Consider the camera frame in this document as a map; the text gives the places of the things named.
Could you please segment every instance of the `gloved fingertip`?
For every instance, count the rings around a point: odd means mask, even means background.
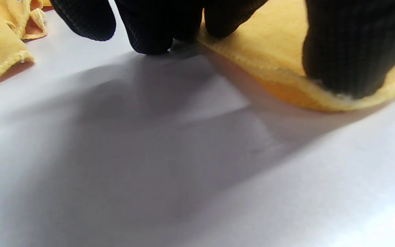
[[[79,36],[107,41],[114,36],[116,20],[108,1],[50,0],[67,26]]]
[[[267,0],[214,0],[205,6],[205,28],[215,38],[225,38],[266,3]]]

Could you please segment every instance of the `gloved hand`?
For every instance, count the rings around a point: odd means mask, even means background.
[[[51,0],[77,34],[113,36],[116,21],[108,0]],[[267,0],[116,0],[132,47],[165,53],[173,39],[193,39],[205,8],[207,31],[228,36]],[[309,31],[303,65],[336,94],[371,95],[395,65],[395,0],[306,0]]]

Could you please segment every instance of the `textured glove fabric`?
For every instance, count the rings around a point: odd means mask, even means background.
[[[395,0],[307,0],[307,75],[354,99],[381,88],[395,65]]]
[[[108,0],[51,0],[80,36],[110,39],[116,21]],[[267,0],[116,0],[137,52],[165,53],[173,39],[193,40],[205,9],[207,31],[231,34]],[[358,99],[382,87],[395,65],[395,0],[306,0],[309,31],[303,65],[324,89]]]
[[[165,53],[173,39],[193,39],[201,25],[202,10],[209,31],[225,37],[248,20],[266,0],[116,0],[130,44],[137,52]],[[80,36],[110,39],[116,22],[108,0],[52,0],[56,12]]]

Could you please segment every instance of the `yellow cloth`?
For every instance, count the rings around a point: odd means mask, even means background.
[[[47,34],[43,6],[42,0],[0,0],[0,77],[17,63],[34,61],[22,39]]]
[[[395,98],[395,67],[376,94],[351,100],[333,95],[305,77],[302,44],[307,32],[304,0],[271,0],[223,40],[204,30],[199,41],[233,61],[271,94],[293,105],[318,111],[348,111]]]

